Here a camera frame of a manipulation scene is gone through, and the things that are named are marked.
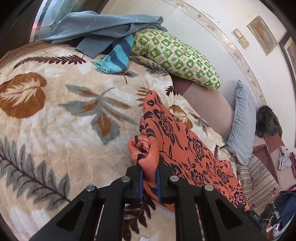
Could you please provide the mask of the orange black floral garment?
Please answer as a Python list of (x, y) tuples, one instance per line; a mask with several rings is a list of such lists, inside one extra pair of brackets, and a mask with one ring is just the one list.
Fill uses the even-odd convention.
[(243, 190), (230, 163), (219, 160), (200, 138), (177, 120), (163, 105), (158, 94), (150, 90), (144, 98), (144, 112), (139, 125), (140, 135), (128, 142), (134, 164), (144, 171), (144, 189), (158, 201), (156, 172), (160, 161), (174, 175), (189, 184), (212, 185), (234, 206), (249, 209)]

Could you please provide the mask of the striped floral bed sheet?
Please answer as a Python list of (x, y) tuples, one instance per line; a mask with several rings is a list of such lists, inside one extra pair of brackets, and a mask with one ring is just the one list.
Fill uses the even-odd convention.
[(257, 214), (262, 214), (281, 192), (273, 175), (255, 155), (249, 165), (238, 165), (237, 178), (247, 203)]

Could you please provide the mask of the light blue pillow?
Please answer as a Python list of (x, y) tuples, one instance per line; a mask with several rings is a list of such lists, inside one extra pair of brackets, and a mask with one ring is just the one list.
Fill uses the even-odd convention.
[(241, 165), (249, 165), (256, 127), (256, 104), (244, 83), (237, 81), (232, 129), (226, 147)]

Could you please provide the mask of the cream leaf pattern blanket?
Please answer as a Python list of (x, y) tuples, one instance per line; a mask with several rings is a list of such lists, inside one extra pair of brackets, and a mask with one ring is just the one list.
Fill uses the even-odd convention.
[(73, 47), (45, 42), (1, 58), (1, 218), (15, 240), (29, 240), (88, 184), (124, 175), (149, 90), (231, 164), (222, 137), (151, 60), (130, 57), (127, 70), (105, 74)]

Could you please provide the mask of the dark furry cushion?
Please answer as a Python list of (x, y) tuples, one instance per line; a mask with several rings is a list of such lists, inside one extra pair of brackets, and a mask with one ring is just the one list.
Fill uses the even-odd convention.
[(279, 134), (282, 137), (280, 122), (269, 106), (263, 105), (257, 110), (255, 134), (259, 138), (263, 138), (265, 134), (270, 136)]

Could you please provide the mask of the pink quilted mattress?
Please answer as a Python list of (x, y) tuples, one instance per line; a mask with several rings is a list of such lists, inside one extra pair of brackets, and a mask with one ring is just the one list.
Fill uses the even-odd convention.
[(173, 87), (225, 141), (232, 129), (234, 110), (219, 90), (210, 91), (190, 80), (171, 76)]

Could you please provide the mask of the blue turquoise striped garment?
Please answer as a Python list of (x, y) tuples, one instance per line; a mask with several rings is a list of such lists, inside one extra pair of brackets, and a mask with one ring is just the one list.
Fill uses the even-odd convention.
[(108, 48), (107, 55), (95, 66), (103, 73), (114, 74), (125, 71), (128, 67), (129, 57), (134, 43), (135, 33), (115, 40)]

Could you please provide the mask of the green white checkered pillow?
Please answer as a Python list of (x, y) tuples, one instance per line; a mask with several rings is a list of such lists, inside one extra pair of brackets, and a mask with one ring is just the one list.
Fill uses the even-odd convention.
[(152, 60), (168, 73), (209, 90), (217, 90), (221, 86), (218, 72), (203, 54), (162, 30), (146, 28), (138, 31), (131, 55)]

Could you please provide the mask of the grey-blue knit sweater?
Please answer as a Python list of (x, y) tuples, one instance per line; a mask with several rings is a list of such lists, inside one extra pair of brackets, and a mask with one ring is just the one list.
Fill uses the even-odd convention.
[(162, 26), (162, 16), (150, 15), (106, 15), (94, 11), (67, 14), (42, 41), (60, 44), (82, 38), (76, 49), (95, 58), (118, 39), (151, 28), (167, 31)]

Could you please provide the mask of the beige wall switch plate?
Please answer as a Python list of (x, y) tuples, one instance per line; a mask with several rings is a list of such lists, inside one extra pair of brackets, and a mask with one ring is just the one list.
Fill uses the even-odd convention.
[(233, 35), (238, 39), (239, 44), (243, 49), (246, 49), (249, 46), (249, 42), (243, 36), (243, 34), (237, 28), (232, 31)]

